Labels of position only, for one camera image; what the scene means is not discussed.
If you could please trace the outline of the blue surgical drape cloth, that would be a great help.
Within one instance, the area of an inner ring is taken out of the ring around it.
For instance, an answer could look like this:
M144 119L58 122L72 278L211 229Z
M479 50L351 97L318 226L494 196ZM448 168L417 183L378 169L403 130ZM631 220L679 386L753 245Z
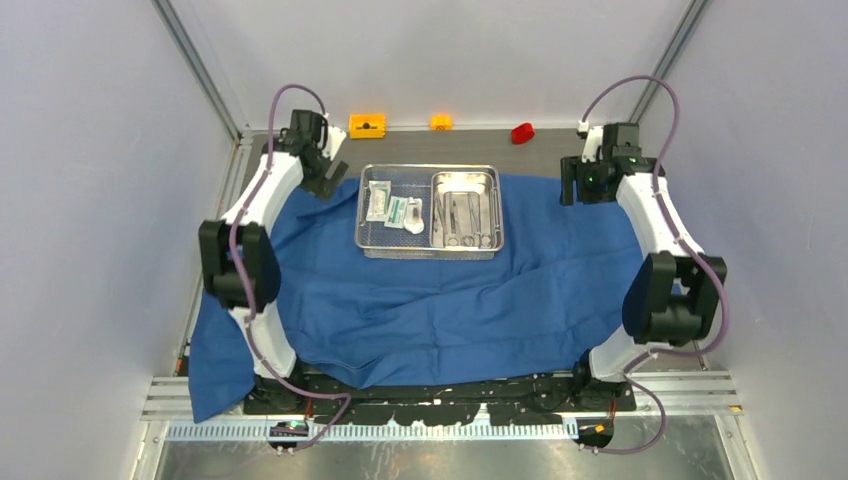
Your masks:
M271 241L299 358L358 389L437 386L566 370L605 341L643 261L625 212L564 207L552 178L501 185L506 240L486 261L369 258L357 180L329 202L295 191Z

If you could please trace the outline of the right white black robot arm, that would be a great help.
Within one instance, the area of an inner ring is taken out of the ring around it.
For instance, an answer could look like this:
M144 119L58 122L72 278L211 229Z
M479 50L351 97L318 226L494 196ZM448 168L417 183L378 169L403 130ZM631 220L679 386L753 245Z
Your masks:
M642 153L637 124L582 120L577 135L584 142L581 154L560 161L561 205L617 204L643 255L624 296L620 327L574 364L572 400L591 411L623 394L628 375L652 355L708 335L727 266L689 235L664 169Z

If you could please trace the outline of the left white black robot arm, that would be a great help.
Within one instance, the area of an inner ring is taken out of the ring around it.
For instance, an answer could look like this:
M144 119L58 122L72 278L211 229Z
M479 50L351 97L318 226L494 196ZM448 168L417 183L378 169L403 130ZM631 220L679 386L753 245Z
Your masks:
M348 169L335 159L346 137L327 114L294 110L289 126L270 135L264 162L239 198L198 231L204 290L238 325L257 380L273 381L268 400L284 414L298 412L314 395L290 377L297 355L279 317L282 277L270 235L295 190L332 198Z

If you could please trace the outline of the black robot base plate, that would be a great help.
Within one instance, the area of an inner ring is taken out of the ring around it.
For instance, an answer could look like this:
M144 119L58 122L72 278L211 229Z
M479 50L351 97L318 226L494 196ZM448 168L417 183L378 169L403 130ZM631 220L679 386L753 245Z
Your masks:
M617 398L589 390L575 393L568 372L446 386L357 390L308 369L296 374L293 383L313 393L351 394L351 404L339 420L343 425L382 426L390 422L401 426L415 422L426 426L468 425L484 415L496 426L545 425L554 423L556 414L598 414L607 419L612 413L636 410L631 388L623 390Z

